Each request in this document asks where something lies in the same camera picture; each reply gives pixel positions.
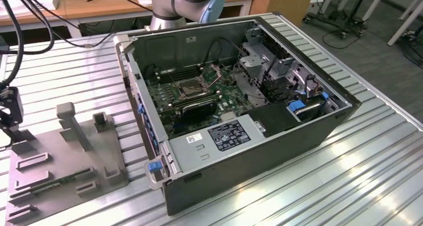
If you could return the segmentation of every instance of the motherboard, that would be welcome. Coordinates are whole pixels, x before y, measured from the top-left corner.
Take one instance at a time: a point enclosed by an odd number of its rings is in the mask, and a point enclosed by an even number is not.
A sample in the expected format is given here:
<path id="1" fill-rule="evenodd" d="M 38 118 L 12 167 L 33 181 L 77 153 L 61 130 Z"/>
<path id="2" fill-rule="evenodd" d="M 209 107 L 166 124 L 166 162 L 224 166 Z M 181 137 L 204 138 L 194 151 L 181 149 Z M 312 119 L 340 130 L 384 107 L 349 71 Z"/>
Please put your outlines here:
<path id="1" fill-rule="evenodd" d="M 169 139 L 252 109 L 233 80 L 233 65 L 212 63 L 177 72 L 157 70 L 145 83 Z"/>

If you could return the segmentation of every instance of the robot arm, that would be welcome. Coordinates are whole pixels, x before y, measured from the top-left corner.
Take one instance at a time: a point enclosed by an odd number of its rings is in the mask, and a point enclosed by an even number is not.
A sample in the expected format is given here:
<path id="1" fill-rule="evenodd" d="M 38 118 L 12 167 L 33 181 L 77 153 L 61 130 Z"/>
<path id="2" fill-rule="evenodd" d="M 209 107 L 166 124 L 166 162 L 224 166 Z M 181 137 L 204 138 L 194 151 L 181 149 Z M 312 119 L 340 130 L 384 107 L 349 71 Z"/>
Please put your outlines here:
<path id="1" fill-rule="evenodd" d="M 177 28 L 186 25 L 185 18 L 198 22 L 214 22 L 220 16 L 224 0 L 152 0 L 150 30 Z"/>

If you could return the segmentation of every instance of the aluminum table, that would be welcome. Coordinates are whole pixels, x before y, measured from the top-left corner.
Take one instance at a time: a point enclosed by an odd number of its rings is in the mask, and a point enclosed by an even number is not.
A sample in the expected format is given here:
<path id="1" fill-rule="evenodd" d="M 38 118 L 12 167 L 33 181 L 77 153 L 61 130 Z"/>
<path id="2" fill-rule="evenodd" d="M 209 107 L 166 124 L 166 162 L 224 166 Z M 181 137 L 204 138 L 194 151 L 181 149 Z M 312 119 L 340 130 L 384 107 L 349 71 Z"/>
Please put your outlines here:
<path id="1" fill-rule="evenodd" d="M 146 153 L 120 77 L 112 40 L 88 50 L 57 41 L 25 56 L 13 82 L 21 92 L 22 128 L 60 128 L 54 106 L 74 102 L 76 119 L 113 116 L 130 183 L 33 225 L 420 225 L 423 125 L 280 16 L 261 17 L 363 102 L 318 147 L 174 216 L 142 171 Z M 80 44 L 101 36 L 74 39 Z M 46 44 L 26 45 L 36 50 Z M 0 73 L 14 56 L 4 56 Z M 0 218 L 6 200 L 8 152 L 0 153 Z"/>

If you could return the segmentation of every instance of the power supply label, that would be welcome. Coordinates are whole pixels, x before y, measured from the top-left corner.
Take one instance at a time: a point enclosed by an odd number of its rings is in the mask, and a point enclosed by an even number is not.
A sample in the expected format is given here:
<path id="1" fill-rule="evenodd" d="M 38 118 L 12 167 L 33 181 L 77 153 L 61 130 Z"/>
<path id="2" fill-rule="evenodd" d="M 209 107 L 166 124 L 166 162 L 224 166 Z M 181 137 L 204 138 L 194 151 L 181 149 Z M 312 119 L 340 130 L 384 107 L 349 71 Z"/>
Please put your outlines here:
<path id="1" fill-rule="evenodd" d="M 210 128 L 208 132 L 220 151 L 225 151 L 250 140 L 237 120 Z"/>

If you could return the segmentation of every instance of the wooden desk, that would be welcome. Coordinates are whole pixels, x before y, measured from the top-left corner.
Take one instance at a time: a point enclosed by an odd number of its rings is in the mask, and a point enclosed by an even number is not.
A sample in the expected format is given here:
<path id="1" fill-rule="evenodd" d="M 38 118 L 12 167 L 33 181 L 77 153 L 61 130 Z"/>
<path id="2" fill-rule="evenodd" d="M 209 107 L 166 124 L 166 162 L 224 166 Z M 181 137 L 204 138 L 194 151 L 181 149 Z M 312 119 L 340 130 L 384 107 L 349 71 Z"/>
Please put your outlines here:
<path id="1" fill-rule="evenodd" d="M 60 2 L 58 2 L 57 9 L 53 10 L 53 12 L 61 18 L 66 18 L 66 10 L 65 10 L 64 3 L 61 2 L 62 0 L 58 0 L 58 1 Z M 60 21 L 48 12 L 44 11 L 42 13 L 44 13 L 45 17 L 48 18 L 48 20 L 50 21 L 50 25 L 52 26 L 61 26 L 64 24 L 64 22 Z M 18 21 L 20 24 L 30 24 L 33 26 L 32 29 L 37 29 L 37 28 L 42 28 L 44 27 L 41 22 L 38 21 L 38 19 L 33 15 L 20 16 L 20 17 L 17 17 L 17 21 Z M 13 30 L 14 30 L 14 28 L 13 28 L 10 19 L 0 19 L 0 32 L 9 32 L 9 31 L 13 31 Z"/>
<path id="2" fill-rule="evenodd" d="M 58 9 L 53 12 L 65 18 L 73 25 L 82 23 L 134 18 L 152 15 L 149 11 L 140 8 L 126 0 L 60 0 Z M 225 0 L 224 6 L 241 6 L 240 16 L 249 14 L 252 0 Z M 18 18 L 22 29 L 42 28 L 40 21 L 32 16 Z M 66 26 L 72 38 L 81 37 L 80 31 L 66 25 L 58 19 L 50 22 L 52 26 Z M 13 31 L 10 20 L 0 20 L 0 33 Z"/>

